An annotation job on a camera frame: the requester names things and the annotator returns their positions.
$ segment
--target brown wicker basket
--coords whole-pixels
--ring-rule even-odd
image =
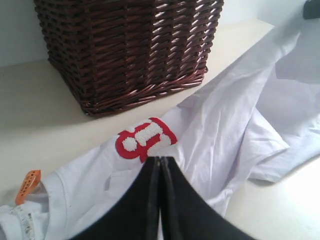
[[[34,0],[82,110],[118,113],[201,84],[223,0]]]

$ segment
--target black object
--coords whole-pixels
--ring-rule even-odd
[[[121,200],[73,240],[253,240],[196,193],[173,157],[149,157]]]
[[[306,20],[320,18],[320,0],[308,0],[305,2],[303,18]]]

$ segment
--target white wall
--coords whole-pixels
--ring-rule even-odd
[[[304,1],[225,0],[220,23],[259,18],[277,25]],[[46,44],[33,0],[0,0],[0,67],[46,58]]]

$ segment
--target orange tag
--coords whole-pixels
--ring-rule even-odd
[[[20,190],[15,198],[15,204],[21,205],[26,197],[35,190],[41,180],[41,170],[32,170],[25,176]]]

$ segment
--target embroidered patch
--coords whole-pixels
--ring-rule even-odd
[[[151,117],[119,133],[115,148],[125,159],[140,158],[144,163],[153,151],[177,142],[176,135],[159,118]]]

